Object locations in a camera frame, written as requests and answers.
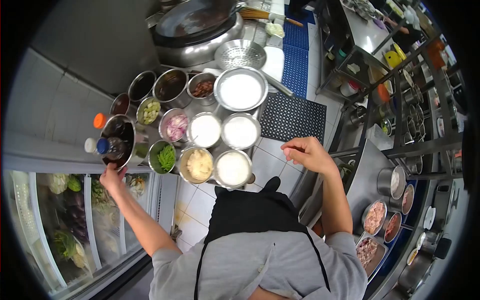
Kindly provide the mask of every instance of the nuts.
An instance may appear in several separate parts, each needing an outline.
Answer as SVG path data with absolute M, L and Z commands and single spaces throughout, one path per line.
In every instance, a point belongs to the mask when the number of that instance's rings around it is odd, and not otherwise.
M 213 81 L 202 81 L 197 84 L 192 96 L 197 98 L 203 98 L 210 95 L 213 92 Z

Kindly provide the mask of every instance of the glass display fridge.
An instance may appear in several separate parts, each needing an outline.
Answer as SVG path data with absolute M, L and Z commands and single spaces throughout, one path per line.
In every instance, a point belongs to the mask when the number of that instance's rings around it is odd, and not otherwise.
M 100 184 L 104 168 L 4 157 L 2 200 L 22 255 L 52 299 L 89 299 L 147 256 Z M 162 177 L 137 167 L 127 171 L 124 181 L 151 217 L 159 221 L 163 216 L 159 223 L 170 232 L 174 196 L 161 207 Z M 175 184 L 169 185 L 175 190 Z

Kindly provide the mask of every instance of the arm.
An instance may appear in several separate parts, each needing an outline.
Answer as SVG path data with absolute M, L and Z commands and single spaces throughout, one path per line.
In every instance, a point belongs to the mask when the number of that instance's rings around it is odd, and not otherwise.
M 397 26 L 398 26 L 398 24 L 397 24 L 396 22 L 392 21 L 392 19 L 390 19 L 389 17 L 384 17 L 384 21 L 386 21 L 387 23 L 389 23 L 389 24 L 390 24 L 391 26 L 393 26 L 393 27 L 397 27 Z M 410 32 L 408 31 L 408 29 L 405 28 L 405 27 L 400 27 L 399 31 L 402 32 L 402 33 L 404 33 L 404 34 L 406 34 L 406 35 L 410 33 Z
M 326 236 L 337 232 L 352 233 L 353 222 L 342 179 L 333 159 L 314 137 L 294 138 L 281 146 L 287 160 L 302 164 L 324 178 L 322 226 Z
M 172 249 L 181 254 L 170 235 L 144 211 L 127 190 L 122 181 L 126 172 L 127 168 L 123 168 L 117 174 L 115 164 L 110 163 L 100 176 L 100 183 L 105 186 L 117 203 L 142 247 L 150 256 L 161 248 Z

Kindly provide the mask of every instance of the black apron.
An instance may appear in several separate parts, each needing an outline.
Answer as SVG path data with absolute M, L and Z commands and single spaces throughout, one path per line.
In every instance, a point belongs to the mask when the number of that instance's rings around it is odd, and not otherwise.
M 298 222 L 298 211 L 285 194 L 276 192 L 280 178 L 273 177 L 260 192 L 231 191 L 215 187 L 217 199 L 212 211 L 208 234 L 197 268 L 194 300 L 198 300 L 198 279 L 202 259 L 209 242 L 240 232 L 294 231 L 303 232 L 312 243 L 322 268 L 326 288 L 330 291 L 327 273 L 307 227 Z

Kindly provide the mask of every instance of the apron strap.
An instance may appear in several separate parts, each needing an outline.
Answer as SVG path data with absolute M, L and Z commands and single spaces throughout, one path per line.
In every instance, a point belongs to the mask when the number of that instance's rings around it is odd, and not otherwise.
M 328 284 L 328 278 L 327 278 L 327 271 L 325 271 L 325 267 L 324 267 L 324 263 L 322 262 L 322 259 L 320 258 L 320 253 L 318 252 L 318 249 L 317 247 L 315 246 L 315 244 L 313 243 L 313 239 L 312 237 L 310 236 L 310 234 L 306 231 L 304 232 L 307 236 L 308 236 L 308 239 L 310 240 L 310 243 L 312 243 L 312 247 L 313 249 L 315 250 L 315 253 L 317 254 L 317 257 L 318 257 L 318 261 L 320 262 L 320 267 L 322 268 L 322 275 L 324 276 L 324 280 L 325 280 L 325 285 L 327 287 L 327 290 L 329 292 L 332 292 L 330 290 L 330 285 Z
M 202 249 L 202 255 L 200 255 L 200 261 L 198 262 L 198 267 L 197 267 L 197 279 L 195 281 L 195 292 L 193 294 L 193 299 L 198 300 L 198 279 L 200 278 L 200 269 L 202 268 L 202 259 L 204 258 L 204 253 L 205 249 L 207 249 L 208 242 L 205 243 L 203 249 Z

